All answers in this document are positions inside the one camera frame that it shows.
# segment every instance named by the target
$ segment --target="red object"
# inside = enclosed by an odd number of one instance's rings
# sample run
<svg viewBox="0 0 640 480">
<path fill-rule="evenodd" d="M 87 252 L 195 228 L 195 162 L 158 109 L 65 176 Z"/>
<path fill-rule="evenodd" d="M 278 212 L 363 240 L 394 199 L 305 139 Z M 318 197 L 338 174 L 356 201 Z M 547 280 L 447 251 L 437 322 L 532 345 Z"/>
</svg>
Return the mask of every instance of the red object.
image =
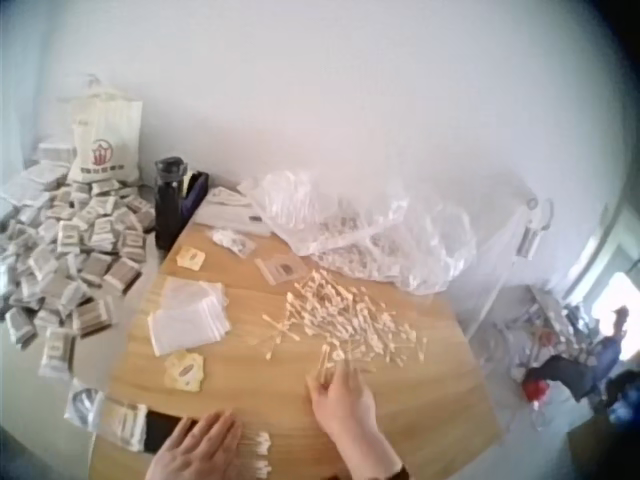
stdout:
<svg viewBox="0 0 640 480">
<path fill-rule="evenodd" d="M 549 391 L 549 384 L 544 380 L 529 381 L 522 384 L 522 391 L 529 403 L 539 402 Z"/>
</svg>

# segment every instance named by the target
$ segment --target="window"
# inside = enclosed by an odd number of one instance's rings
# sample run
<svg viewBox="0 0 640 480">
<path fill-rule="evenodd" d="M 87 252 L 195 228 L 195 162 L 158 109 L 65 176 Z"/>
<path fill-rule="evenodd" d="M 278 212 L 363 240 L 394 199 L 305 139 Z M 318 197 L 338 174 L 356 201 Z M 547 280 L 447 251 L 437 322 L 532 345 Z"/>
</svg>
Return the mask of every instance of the window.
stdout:
<svg viewBox="0 0 640 480">
<path fill-rule="evenodd" d="M 600 331 L 603 335 L 613 333 L 613 311 L 626 305 L 629 309 L 627 336 L 622 341 L 621 360 L 631 358 L 640 350 L 640 291 L 624 273 L 618 272 L 611 277 L 600 297 L 594 302 L 591 316 L 600 319 Z"/>
</svg>

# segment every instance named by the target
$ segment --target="sticker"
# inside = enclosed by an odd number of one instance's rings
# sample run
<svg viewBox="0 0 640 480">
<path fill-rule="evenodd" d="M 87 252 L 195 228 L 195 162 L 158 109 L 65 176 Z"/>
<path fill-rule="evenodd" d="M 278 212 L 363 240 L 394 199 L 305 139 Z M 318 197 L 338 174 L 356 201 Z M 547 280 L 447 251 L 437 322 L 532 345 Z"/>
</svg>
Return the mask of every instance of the sticker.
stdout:
<svg viewBox="0 0 640 480">
<path fill-rule="evenodd" d="M 180 253 L 176 257 L 176 262 L 179 267 L 189 268 L 194 271 L 200 270 L 202 263 L 204 262 L 204 252 L 196 250 L 192 247 L 182 247 Z"/>
<path fill-rule="evenodd" d="M 197 353 L 176 352 L 165 362 L 164 384 L 185 392 L 199 392 L 204 378 L 204 358 Z"/>
</svg>

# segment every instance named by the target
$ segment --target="black bottle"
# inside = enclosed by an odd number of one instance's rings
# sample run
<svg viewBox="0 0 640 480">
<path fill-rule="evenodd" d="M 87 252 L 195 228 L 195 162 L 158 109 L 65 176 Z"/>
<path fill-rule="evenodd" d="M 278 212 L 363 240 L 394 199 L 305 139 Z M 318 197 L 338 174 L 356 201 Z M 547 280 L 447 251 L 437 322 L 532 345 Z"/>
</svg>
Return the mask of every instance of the black bottle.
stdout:
<svg viewBox="0 0 640 480">
<path fill-rule="evenodd" d="M 156 161 L 156 246 L 168 252 L 184 227 L 182 191 L 187 164 L 180 157 Z"/>
</svg>

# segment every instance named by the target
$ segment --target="hand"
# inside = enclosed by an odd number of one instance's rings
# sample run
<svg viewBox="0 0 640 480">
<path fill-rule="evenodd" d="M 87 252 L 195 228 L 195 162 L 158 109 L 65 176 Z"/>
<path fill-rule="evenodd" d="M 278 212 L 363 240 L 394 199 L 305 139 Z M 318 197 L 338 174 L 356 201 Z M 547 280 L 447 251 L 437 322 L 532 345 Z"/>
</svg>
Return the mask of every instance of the hand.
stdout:
<svg viewBox="0 0 640 480">
<path fill-rule="evenodd" d="M 223 480 L 235 457 L 242 427 L 231 412 L 212 413 L 189 431 L 183 418 L 153 458 L 146 480 Z"/>
<path fill-rule="evenodd" d="M 340 363 L 328 386 L 307 378 L 313 413 L 355 479 L 389 478 L 402 461 L 378 430 L 373 394 L 360 372 Z"/>
</svg>

